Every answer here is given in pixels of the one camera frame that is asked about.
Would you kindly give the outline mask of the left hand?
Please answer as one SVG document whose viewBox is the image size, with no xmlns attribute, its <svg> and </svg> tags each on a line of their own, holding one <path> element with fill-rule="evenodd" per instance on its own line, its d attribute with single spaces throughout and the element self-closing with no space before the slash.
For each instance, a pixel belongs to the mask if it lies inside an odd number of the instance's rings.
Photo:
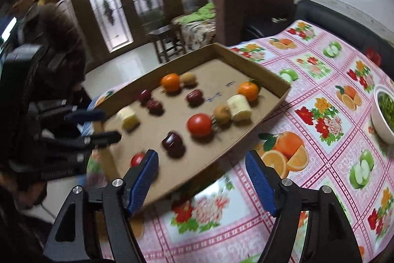
<svg viewBox="0 0 394 263">
<path fill-rule="evenodd" d="M 8 174 L 1 174 L 1 187 L 13 196 L 17 206 L 22 210 L 40 205 L 48 195 L 47 182 L 22 184 Z"/>
</svg>

